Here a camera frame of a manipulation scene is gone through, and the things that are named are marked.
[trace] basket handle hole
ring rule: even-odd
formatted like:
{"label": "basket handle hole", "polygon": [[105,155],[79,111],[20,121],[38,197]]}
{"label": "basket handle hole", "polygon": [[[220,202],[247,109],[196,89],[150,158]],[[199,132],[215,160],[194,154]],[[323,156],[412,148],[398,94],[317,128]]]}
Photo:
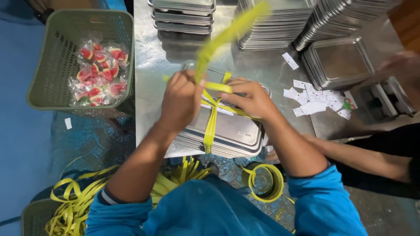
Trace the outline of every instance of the basket handle hole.
{"label": "basket handle hole", "polygon": [[106,24],[106,18],[104,16],[90,16],[89,21],[94,24]]}

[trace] blue shirt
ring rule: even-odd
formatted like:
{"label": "blue shirt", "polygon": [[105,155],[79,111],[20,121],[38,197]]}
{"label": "blue shirt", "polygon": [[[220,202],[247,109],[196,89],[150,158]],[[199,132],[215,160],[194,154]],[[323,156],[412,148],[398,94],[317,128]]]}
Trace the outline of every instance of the blue shirt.
{"label": "blue shirt", "polygon": [[[297,197],[296,235],[366,235],[335,166],[311,178],[288,178]],[[90,206],[86,236],[292,234],[218,178],[192,180],[152,201]]]}

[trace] dark floor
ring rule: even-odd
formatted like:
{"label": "dark floor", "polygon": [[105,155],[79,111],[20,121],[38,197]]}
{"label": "dark floor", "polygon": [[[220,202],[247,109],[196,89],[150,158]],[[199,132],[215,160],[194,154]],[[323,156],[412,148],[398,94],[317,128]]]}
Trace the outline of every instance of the dark floor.
{"label": "dark floor", "polygon": [[[67,130],[64,119],[71,117],[73,128]],[[122,124],[133,125],[132,119],[119,119]],[[99,170],[110,165],[122,163],[135,148],[134,131],[127,134],[116,132],[101,119],[86,119],[75,115],[57,113],[52,127],[52,168],[63,169],[75,158],[82,156],[64,170]],[[242,158],[227,159],[215,155],[202,155],[198,158],[204,166],[214,162],[219,166],[220,177],[232,186],[242,187],[242,170],[237,165],[246,166],[251,160]],[[420,235],[420,215],[415,201],[376,194],[354,188],[346,188],[350,199],[360,213],[362,223],[369,235]],[[287,184],[283,190],[288,195]],[[294,228],[294,207],[284,196],[279,200],[264,204],[251,197],[250,201],[263,212],[274,218],[279,209],[285,208],[279,223],[289,229]]]}

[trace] stainless steel table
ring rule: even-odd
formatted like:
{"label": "stainless steel table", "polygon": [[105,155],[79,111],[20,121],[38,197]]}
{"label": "stainless steel table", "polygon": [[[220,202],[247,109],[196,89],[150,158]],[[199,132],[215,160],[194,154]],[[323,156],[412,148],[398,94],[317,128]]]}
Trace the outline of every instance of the stainless steel table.
{"label": "stainless steel table", "polygon": [[[211,36],[226,28],[233,16],[236,1],[217,1],[215,21]],[[165,91],[162,75],[172,75],[186,60],[195,60],[196,50],[203,37],[157,31],[150,16],[152,9],[146,1],[134,1],[135,33],[135,90],[136,90],[136,144],[147,134],[160,116],[160,104]],[[389,19],[384,16],[364,29],[355,33],[361,35],[366,48],[376,66],[388,56],[403,50]],[[299,65],[292,70],[281,56],[288,52]],[[378,121],[372,119],[364,106],[358,88],[352,90],[359,109],[352,112],[350,121],[330,109],[311,116],[295,117],[292,109],[299,103],[283,97],[283,89],[293,86],[293,79],[308,81],[303,64],[293,48],[248,52],[239,50],[235,44],[225,44],[217,50],[209,64],[219,71],[231,71],[235,75],[266,84],[273,91],[273,101],[288,122],[302,134],[312,134],[322,139],[342,139],[352,136],[372,134],[398,126],[418,122],[416,119],[403,118],[397,121]],[[203,152],[181,145],[172,144],[165,157],[202,154]]]}
{"label": "stainless steel table", "polygon": [[[236,1],[217,2],[211,36],[217,35],[230,24],[235,8]],[[162,75],[170,76],[180,69],[184,61],[195,60],[195,51],[202,43],[200,36],[192,36],[190,42],[181,43],[180,40],[173,39],[172,32],[158,32],[153,26],[151,12],[146,1],[134,1],[137,145],[160,116],[160,104],[165,91]],[[314,135],[310,117],[296,118],[293,114],[292,109],[299,107],[299,103],[283,97],[283,89],[290,89],[293,79],[308,81],[302,64],[298,62],[300,67],[292,70],[281,56],[284,52],[289,52],[297,60],[297,53],[293,48],[245,52],[239,50],[235,44],[225,44],[215,53],[209,66],[266,84],[273,91],[274,103],[290,124],[300,133]],[[202,153],[172,144],[166,157]]]}

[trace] blue sleeve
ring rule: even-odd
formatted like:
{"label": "blue sleeve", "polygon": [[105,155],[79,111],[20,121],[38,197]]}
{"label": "blue sleeve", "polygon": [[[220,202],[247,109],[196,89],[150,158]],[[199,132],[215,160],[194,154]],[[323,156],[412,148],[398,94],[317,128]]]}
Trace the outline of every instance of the blue sleeve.
{"label": "blue sleeve", "polygon": [[97,194],[90,205],[85,236],[145,235],[140,225],[151,210],[151,198],[144,203],[105,205]]}
{"label": "blue sleeve", "polygon": [[333,165],[311,178],[288,178],[297,197],[296,235],[368,235]]}

